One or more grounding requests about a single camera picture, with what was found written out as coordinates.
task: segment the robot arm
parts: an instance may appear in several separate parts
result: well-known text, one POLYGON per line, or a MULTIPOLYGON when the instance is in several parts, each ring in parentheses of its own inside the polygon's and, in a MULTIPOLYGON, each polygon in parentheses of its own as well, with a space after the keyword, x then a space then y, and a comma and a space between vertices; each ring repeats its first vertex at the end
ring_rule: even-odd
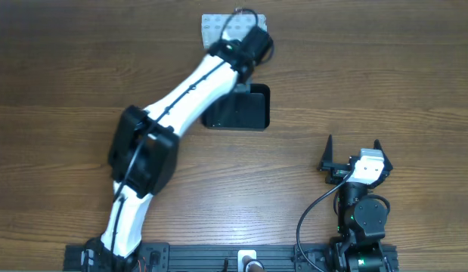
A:
POLYGON ((108 158, 115 180, 110 220, 101 240, 86 244, 83 264, 95 255, 101 263, 111 264, 111 270, 132 269, 144 216, 153 196, 173 175, 181 137, 207 107, 237 83, 245 83, 272 44, 269 34, 258 26, 242 41, 221 39, 162 100, 123 112, 108 158))

